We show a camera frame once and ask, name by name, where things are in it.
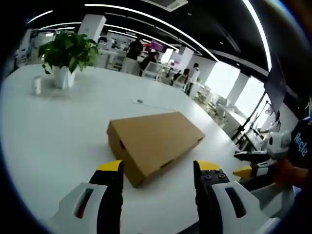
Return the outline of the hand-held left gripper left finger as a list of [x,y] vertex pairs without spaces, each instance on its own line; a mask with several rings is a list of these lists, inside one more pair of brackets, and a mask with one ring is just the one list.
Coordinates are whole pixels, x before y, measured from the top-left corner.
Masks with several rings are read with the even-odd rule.
[[89,182],[75,187],[42,223],[51,234],[118,234],[123,181],[122,160],[100,165]]

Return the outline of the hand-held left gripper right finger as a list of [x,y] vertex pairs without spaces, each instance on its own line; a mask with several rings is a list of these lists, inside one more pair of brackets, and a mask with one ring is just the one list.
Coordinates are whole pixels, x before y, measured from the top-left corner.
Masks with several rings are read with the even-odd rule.
[[195,202],[201,234],[269,234],[279,218],[268,217],[259,200],[222,169],[204,160],[193,162]]

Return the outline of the person's right hand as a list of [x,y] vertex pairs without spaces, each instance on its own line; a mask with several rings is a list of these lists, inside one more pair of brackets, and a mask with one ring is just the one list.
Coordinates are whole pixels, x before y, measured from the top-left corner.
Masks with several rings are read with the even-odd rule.
[[294,167],[287,159],[277,162],[274,182],[281,186],[295,186],[305,188],[307,186],[309,170]]

